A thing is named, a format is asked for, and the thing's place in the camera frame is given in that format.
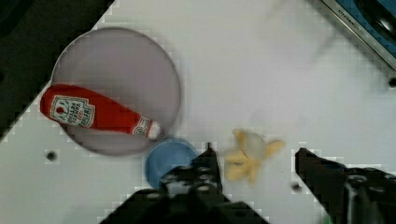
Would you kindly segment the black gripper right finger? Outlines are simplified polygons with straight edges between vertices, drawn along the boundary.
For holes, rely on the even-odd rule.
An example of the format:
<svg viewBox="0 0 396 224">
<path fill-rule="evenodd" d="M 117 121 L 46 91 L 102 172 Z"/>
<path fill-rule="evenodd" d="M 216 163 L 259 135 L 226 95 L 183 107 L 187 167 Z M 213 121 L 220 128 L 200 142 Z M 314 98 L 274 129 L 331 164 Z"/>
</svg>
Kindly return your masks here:
<svg viewBox="0 0 396 224">
<path fill-rule="evenodd" d="M 348 168 L 304 147 L 295 153 L 295 172 L 332 224 L 396 224 L 394 175 L 372 167 Z"/>
</svg>

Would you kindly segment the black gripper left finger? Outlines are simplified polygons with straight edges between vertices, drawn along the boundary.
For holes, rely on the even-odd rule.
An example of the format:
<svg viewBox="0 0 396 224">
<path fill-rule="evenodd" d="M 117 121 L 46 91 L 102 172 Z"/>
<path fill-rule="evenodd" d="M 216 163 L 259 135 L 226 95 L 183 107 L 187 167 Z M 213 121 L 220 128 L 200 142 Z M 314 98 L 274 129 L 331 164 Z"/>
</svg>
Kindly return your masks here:
<svg viewBox="0 0 396 224">
<path fill-rule="evenodd" d="M 268 224 L 249 205 L 222 192 L 211 145 L 189 165 L 166 173 L 158 189 L 141 189 L 99 224 Z"/>
</svg>

